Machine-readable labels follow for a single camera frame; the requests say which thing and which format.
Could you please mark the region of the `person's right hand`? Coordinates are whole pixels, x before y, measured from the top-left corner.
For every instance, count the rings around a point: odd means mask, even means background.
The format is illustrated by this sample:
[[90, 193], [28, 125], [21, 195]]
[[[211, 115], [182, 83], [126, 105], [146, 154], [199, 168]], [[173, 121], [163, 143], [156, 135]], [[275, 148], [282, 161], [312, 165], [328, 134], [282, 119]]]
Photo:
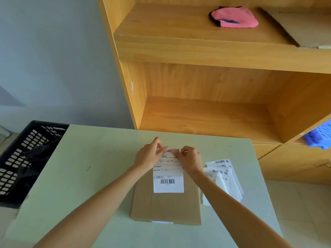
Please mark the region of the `person's right hand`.
[[194, 179], [197, 175], [203, 175], [203, 165], [201, 154], [198, 152], [198, 158], [195, 160], [179, 160], [186, 173]]

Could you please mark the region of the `person's left hand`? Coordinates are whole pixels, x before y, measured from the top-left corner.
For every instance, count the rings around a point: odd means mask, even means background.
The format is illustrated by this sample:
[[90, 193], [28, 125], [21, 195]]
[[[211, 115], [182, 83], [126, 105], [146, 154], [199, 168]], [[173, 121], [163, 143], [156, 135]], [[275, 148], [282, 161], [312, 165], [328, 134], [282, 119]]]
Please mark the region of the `person's left hand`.
[[144, 145], [137, 152], [134, 167], [145, 173], [154, 167], [161, 156], [168, 151], [168, 147], [163, 147], [163, 154], [156, 154], [157, 143], [161, 143], [159, 137], [156, 137], [150, 144]]

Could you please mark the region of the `white shipping label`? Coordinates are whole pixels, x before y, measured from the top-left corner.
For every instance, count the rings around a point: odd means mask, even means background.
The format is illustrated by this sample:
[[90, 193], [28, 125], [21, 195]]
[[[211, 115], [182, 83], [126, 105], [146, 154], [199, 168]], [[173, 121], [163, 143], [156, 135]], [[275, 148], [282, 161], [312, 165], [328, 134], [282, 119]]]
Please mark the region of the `white shipping label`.
[[154, 193], [184, 193], [183, 167], [172, 149], [164, 153], [153, 167]]

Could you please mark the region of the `person's left forearm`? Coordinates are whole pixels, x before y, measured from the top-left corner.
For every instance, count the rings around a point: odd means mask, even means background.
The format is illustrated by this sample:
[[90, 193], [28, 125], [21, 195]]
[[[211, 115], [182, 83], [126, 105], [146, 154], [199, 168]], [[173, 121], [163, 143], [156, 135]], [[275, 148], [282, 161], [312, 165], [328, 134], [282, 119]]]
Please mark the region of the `person's left forearm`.
[[134, 164], [74, 209], [33, 248], [91, 248], [134, 184], [152, 167]]

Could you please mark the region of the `person's right forearm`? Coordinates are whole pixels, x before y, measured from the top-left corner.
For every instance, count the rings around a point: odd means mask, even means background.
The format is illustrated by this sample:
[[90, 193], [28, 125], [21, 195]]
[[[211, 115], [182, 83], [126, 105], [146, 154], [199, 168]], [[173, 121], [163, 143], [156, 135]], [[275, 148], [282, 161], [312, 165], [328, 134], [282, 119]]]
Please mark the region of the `person's right forearm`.
[[202, 170], [187, 170], [201, 189], [238, 248], [292, 248], [276, 231], [236, 201]]

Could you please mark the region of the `pile of white shipping labels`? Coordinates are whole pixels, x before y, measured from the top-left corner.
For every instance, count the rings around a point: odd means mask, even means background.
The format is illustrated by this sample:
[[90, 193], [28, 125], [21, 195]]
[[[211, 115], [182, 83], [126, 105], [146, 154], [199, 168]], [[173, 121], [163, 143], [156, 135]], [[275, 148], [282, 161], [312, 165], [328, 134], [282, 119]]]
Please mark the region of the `pile of white shipping labels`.
[[219, 188], [238, 202], [242, 201], [244, 192], [229, 159], [207, 162], [203, 171]]

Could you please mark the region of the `brown cardboard box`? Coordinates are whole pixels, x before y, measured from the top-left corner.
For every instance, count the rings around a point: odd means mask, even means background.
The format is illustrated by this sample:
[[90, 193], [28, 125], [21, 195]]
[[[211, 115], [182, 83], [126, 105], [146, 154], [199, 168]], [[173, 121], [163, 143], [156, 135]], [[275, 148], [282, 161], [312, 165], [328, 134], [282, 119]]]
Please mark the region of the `brown cardboard box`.
[[183, 171], [184, 193], [154, 193], [153, 169], [136, 183], [130, 218], [135, 221], [199, 226], [201, 221], [198, 186]]

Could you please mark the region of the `wooden shelf unit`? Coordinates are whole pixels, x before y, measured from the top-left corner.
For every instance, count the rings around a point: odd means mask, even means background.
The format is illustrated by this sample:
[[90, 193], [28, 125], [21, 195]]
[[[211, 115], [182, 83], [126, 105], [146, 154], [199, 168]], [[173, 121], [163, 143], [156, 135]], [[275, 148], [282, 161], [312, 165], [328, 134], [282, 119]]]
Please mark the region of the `wooden shelf unit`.
[[[331, 185], [331, 148], [303, 136], [331, 119], [331, 49], [300, 48], [261, 7], [331, 0], [97, 0], [138, 130], [248, 138], [265, 179]], [[255, 28], [208, 17], [246, 7]]]

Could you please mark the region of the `black plastic bag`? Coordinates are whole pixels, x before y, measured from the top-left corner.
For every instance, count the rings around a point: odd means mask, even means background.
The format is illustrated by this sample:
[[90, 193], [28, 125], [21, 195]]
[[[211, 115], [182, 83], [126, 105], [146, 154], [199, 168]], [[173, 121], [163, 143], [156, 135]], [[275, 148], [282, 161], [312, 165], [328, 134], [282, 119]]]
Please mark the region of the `black plastic bag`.
[[37, 179], [62, 138], [63, 136], [56, 137], [45, 146], [39, 146], [24, 152], [23, 156], [27, 158], [30, 166], [18, 169], [17, 183], [25, 183], [28, 180]]

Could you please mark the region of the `blue plastic basket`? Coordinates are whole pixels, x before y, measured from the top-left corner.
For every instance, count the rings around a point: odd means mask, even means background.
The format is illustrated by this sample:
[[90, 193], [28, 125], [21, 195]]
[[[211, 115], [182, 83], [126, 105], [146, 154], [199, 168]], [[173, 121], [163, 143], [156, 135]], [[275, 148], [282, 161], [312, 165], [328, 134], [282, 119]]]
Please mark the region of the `blue plastic basket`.
[[331, 148], [331, 119], [312, 129], [303, 139], [309, 147], [319, 147], [323, 150]]

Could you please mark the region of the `black plastic crate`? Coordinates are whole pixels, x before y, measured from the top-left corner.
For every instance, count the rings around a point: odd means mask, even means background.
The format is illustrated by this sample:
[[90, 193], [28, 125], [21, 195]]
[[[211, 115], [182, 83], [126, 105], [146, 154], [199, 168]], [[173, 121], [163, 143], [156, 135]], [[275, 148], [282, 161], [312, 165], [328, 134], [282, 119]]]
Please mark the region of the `black plastic crate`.
[[0, 155], [0, 207], [19, 209], [37, 179], [17, 183], [18, 169], [30, 164], [24, 152], [63, 136], [68, 124], [31, 121]]

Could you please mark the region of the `pink knitted cloth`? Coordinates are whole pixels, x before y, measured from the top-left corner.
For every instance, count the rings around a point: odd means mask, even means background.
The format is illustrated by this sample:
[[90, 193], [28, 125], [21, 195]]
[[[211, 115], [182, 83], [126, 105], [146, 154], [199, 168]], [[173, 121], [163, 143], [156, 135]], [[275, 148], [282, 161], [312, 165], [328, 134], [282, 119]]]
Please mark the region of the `pink knitted cloth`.
[[253, 13], [246, 7], [219, 6], [208, 14], [209, 19], [221, 28], [255, 28], [259, 25]]

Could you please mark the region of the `flat cardboard sheet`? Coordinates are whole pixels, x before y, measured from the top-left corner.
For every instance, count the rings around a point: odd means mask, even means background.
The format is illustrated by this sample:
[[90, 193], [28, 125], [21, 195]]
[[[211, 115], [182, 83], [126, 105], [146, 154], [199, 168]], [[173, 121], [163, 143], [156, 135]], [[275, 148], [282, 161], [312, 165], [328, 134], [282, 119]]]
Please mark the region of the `flat cardboard sheet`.
[[300, 48], [331, 49], [331, 8], [261, 7]]

